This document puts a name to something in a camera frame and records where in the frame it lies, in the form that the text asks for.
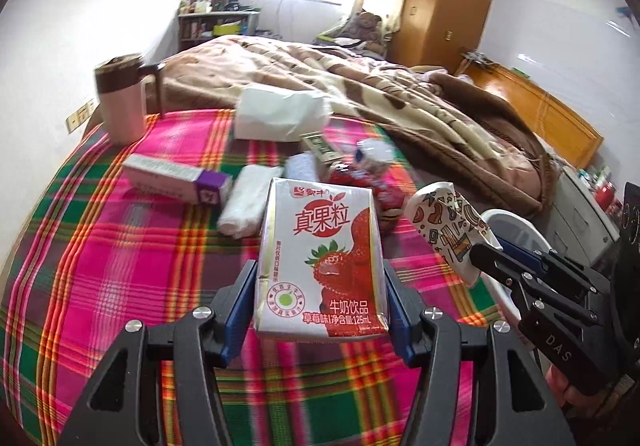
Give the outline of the patterned paper cup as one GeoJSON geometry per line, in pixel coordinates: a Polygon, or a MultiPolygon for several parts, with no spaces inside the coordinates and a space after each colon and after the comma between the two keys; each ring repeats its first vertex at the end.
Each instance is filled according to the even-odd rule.
{"type": "Polygon", "coordinates": [[[472,247],[488,244],[502,250],[474,206],[450,182],[419,189],[405,206],[405,217],[468,287],[480,279],[480,269],[471,263],[472,247]]]}

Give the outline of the clear plastic water bottle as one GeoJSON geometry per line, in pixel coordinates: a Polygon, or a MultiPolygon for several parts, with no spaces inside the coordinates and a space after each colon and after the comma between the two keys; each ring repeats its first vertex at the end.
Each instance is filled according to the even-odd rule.
{"type": "Polygon", "coordinates": [[[376,213],[386,218],[398,218],[404,210],[406,196],[385,178],[395,160],[395,151],[389,143],[366,138],[356,143],[352,160],[337,161],[329,167],[326,181],[335,185],[369,188],[376,213]]]}

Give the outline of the red strawberry milk carton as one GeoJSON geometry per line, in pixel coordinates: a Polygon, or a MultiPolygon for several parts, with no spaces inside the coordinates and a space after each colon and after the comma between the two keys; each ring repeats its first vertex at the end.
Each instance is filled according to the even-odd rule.
{"type": "Polygon", "coordinates": [[[270,338],[358,341],[388,330],[372,192],[272,180],[257,263],[254,328],[270,338]]]}

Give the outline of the white purple medicine box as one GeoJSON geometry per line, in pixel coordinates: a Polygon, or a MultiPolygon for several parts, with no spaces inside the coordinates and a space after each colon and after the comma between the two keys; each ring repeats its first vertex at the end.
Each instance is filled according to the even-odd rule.
{"type": "Polygon", "coordinates": [[[144,154],[130,154],[122,168],[137,190],[190,204],[222,208],[233,185],[232,176],[226,173],[144,154]]]}

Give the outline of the white plastic trash bin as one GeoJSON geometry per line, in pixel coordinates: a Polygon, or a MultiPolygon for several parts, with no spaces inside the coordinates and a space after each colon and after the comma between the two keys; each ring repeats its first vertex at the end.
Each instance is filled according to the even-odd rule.
{"type": "MultiPolygon", "coordinates": [[[[550,244],[544,239],[544,236],[531,222],[507,210],[489,209],[480,214],[480,218],[489,226],[499,241],[502,253],[526,267],[533,274],[538,286],[541,286],[542,282],[537,276],[540,261],[536,251],[548,252],[551,250],[550,244]]],[[[503,319],[518,332],[525,347],[530,352],[533,351],[533,344],[518,330],[521,313],[511,299],[511,290],[491,276],[481,274],[480,278],[482,278],[491,299],[499,307],[503,319]]]]}

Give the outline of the grey bedside drawer cabinet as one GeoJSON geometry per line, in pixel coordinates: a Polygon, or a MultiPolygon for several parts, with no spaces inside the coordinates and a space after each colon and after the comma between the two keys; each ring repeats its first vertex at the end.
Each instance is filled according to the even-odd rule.
{"type": "Polygon", "coordinates": [[[552,249],[585,265],[597,262],[620,238],[617,227],[569,166],[562,169],[553,201],[534,225],[552,249]]]}

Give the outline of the red jar on cabinet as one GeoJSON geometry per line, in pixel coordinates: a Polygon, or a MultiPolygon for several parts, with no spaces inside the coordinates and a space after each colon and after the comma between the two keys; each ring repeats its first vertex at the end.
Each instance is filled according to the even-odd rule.
{"type": "Polygon", "coordinates": [[[608,210],[608,207],[615,199],[616,187],[611,182],[606,182],[596,191],[594,198],[596,203],[603,211],[608,210]]]}

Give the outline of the orange wooden headboard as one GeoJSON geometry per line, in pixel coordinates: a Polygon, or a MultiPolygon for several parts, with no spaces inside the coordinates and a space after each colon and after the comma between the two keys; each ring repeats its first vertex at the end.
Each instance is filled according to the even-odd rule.
{"type": "Polygon", "coordinates": [[[506,100],[526,125],[575,168],[588,166],[603,137],[583,117],[543,88],[499,64],[466,62],[459,70],[476,86],[506,100]]]}

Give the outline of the brown beige patterned blanket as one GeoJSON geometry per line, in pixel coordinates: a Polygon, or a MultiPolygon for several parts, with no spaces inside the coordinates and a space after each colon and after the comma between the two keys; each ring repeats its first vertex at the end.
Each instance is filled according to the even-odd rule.
{"type": "Polygon", "coordinates": [[[325,94],[334,114],[382,128],[413,166],[488,206],[531,218],[555,194],[548,151],[504,99],[446,72],[431,76],[336,45],[223,36],[165,60],[155,112],[233,108],[252,84],[325,94]]]}

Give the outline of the pink plaid table cloth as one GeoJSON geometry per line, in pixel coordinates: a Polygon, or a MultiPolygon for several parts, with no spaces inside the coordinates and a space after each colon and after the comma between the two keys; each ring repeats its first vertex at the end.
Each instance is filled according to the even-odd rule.
{"type": "MultiPolygon", "coordinates": [[[[138,196],[122,175],[133,151],[232,176],[299,152],[234,140],[230,109],[152,116],[132,149],[112,147],[102,128],[84,138],[27,215],[2,272],[1,410],[23,444],[55,444],[126,322],[173,322],[257,258],[259,239],[219,236],[206,206],[138,196]]],[[[485,327],[501,316],[484,284],[465,288],[406,220],[384,248],[399,278],[452,318],[485,327]]],[[[396,445],[419,373],[386,338],[296,344],[252,329],[216,377],[235,445],[396,445]]]]}

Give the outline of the small green white box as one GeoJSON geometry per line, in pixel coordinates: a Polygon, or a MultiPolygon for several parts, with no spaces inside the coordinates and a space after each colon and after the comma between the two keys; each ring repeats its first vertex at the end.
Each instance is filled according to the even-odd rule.
{"type": "Polygon", "coordinates": [[[300,142],[319,162],[333,163],[343,158],[341,151],[336,149],[320,132],[303,134],[300,136],[300,142]]]}

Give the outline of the white foam net sleeve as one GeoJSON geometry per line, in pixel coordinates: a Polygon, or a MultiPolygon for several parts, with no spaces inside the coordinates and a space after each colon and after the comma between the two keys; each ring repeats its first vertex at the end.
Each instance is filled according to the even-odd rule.
{"type": "Polygon", "coordinates": [[[310,151],[305,151],[287,158],[284,165],[284,177],[289,180],[318,182],[316,157],[310,151]]]}

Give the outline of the orange wooden wardrobe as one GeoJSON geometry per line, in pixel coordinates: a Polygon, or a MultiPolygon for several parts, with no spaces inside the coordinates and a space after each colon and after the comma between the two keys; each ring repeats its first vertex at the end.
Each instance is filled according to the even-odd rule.
{"type": "Polygon", "coordinates": [[[405,0],[400,30],[386,59],[406,67],[441,66],[454,73],[476,50],[492,0],[405,0]]]}

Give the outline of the brown teddy bear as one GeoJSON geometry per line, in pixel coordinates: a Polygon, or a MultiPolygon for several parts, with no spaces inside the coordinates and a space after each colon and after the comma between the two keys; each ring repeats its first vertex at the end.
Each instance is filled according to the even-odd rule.
{"type": "Polygon", "coordinates": [[[349,18],[342,30],[341,36],[358,40],[363,50],[383,55],[385,42],[382,32],[382,18],[378,15],[365,12],[356,13],[349,18]]]}

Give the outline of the white tissue pack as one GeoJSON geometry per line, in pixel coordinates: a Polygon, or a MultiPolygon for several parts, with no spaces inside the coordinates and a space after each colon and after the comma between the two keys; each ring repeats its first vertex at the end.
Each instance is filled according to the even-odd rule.
{"type": "Polygon", "coordinates": [[[294,143],[321,132],[333,114],[327,94],[254,84],[244,88],[235,105],[238,140],[294,143]]]}

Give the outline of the pink brown travel mug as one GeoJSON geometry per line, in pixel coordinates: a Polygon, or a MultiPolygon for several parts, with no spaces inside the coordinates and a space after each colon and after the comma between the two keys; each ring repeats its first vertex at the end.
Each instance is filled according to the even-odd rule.
{"type": "Polygon", "coordinates": [[[147,76],[154,79],[157,109],[165,115],[164,69],[163,62],[146,64],[141,54],[117,56],[94,69],[100,114],[113,145],[131,145],[145,134],[147,76]]]}

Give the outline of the cluttered grey shelf unit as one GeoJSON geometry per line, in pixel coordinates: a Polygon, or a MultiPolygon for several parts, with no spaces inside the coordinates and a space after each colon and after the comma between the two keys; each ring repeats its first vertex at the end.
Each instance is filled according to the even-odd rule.
{"type": "Polygon", "coordinates": [[[178,51],[228,34],[254,36],[260,8],[239,0],[185,0],[178,7],[178,51]]]}

